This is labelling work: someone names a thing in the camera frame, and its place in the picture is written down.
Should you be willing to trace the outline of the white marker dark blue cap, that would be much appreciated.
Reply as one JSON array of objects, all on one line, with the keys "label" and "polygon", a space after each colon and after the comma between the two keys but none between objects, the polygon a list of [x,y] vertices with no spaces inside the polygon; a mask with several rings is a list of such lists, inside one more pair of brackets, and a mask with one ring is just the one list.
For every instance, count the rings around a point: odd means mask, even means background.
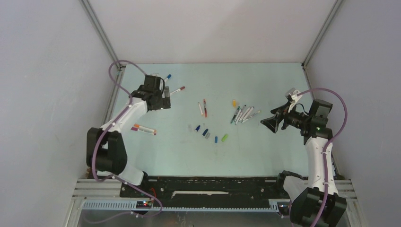
[{"label": "white marker dark blue cap", "polygon": [[237,116],[236,116],[236,118],[235,118],[235,121],[234,121],[234,123],[235,124],[237,124],[238,123],[238,120],[239,120],[239,116],[240,116],[240,114],[242,113],[242,108],[241,109],[239,109],[239,112],[238,112],[238,114],[237,114]]}]

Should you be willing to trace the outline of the purple cap marker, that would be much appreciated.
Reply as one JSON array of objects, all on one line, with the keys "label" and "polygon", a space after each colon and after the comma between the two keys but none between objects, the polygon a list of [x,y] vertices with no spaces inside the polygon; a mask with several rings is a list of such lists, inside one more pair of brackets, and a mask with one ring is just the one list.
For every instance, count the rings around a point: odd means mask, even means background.
[{"label": "purple cap marker", "polygon": [[142,129],[142,128],[137,128],[137,127],[132,127],[131,130],[133,130],[133,131],[140,131],[140,132],[147,133],[147,134],[151,134],[151,135],[156,135],[156,134],[157,134],[155,131],[147,130],[147,129]]}]

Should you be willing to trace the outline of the red gel pen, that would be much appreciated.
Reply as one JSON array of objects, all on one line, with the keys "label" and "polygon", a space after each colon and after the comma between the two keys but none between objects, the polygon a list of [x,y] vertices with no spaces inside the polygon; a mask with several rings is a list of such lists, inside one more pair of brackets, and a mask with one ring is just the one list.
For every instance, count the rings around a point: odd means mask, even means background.
[{"label": "red gel pen", "polygon": [[207,103],[206,103],[206,99],[203,99],[203,107],[204,107],[204,116],[205,116],[205,118],[207,118],[208,113],[207,113]]}]

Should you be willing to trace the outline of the light green cap marker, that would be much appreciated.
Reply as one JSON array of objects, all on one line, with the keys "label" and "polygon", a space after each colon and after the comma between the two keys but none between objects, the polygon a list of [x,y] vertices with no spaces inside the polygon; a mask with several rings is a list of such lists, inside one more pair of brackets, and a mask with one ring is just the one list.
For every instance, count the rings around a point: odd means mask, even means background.
[{"label": "light green cap marker", "polygon": [[257,116],[259,113],[261,112],[261,110],[258,110],[257,112],[251,114],[250,116],[248,116],[247,118],[245,118],[242,123],[245,123],[246,121],[250,120],[251,118]]}]

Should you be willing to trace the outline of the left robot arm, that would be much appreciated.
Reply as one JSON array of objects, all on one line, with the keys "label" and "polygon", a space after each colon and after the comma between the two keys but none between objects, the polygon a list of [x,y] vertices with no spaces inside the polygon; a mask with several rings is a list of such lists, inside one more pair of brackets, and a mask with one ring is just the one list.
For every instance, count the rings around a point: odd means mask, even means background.
[{"label": "left robot arm", "polygon": [[149,111],[171,108],[169,87],[141,85],[128,94],[122,110],[99,128],[87,132],[87,165],[95,179],[97,172],[106,172],[108,177],[131,184],[131,191],[138,197],[149,192],[149,183],[144,181],[145,172],[128,161],[123,136]]}]

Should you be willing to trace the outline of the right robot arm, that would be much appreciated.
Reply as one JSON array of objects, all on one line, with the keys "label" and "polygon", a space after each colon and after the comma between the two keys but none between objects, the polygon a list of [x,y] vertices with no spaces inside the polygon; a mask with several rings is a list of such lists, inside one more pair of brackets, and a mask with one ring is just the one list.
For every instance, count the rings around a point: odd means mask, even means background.
[{"label": "right robot arm", "polygon": [[331,103],[315,99],[309,112],[302,113],[287,101],[271,111],[272,117],[260,121],[273,133],[293,126],[304,138],[308,184],[290,171],[279,174],[275,184],[279,197],[290,197],[290,221],[303,227],[335,227],[347,208],[346,199],[339,196],[331,166],[333,133],[326,126],[331,109]]}]

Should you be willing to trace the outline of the orange cap marker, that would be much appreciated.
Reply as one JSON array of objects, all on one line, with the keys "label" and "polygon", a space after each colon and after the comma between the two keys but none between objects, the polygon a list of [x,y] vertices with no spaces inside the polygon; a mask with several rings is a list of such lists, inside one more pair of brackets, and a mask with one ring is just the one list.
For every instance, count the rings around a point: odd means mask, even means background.
[{"label": "orange cap marker", "polygon": [[146,131],[151,131],[153,133],[157,132],[155,129],[152,129],[152,128],[149,128],[149,127],[146,127],[146,126],[142,126],[142,125],[139,125],[139,124],[134,124],[134,128],[138,128],[138,129],[142,129],[142,130],[146,130]]}]

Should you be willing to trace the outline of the dark red cap marker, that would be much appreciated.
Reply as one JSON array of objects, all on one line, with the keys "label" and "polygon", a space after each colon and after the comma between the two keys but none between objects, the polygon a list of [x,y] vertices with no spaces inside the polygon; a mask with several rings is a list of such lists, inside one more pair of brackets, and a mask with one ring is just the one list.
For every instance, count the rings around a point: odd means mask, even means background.
[{"label": "dark red cap marker", "polygon": [[178,92],[180,92],[180,91],[182,91],[182,90],[184,90],[184,89],[185,89],[185,86],[180,87],[180,88],[178,88],[178,89],[176,89],[176,90],[170,92],[169,95],[172,96],[173,94],[176,94],[176,93],[178,93]]}]

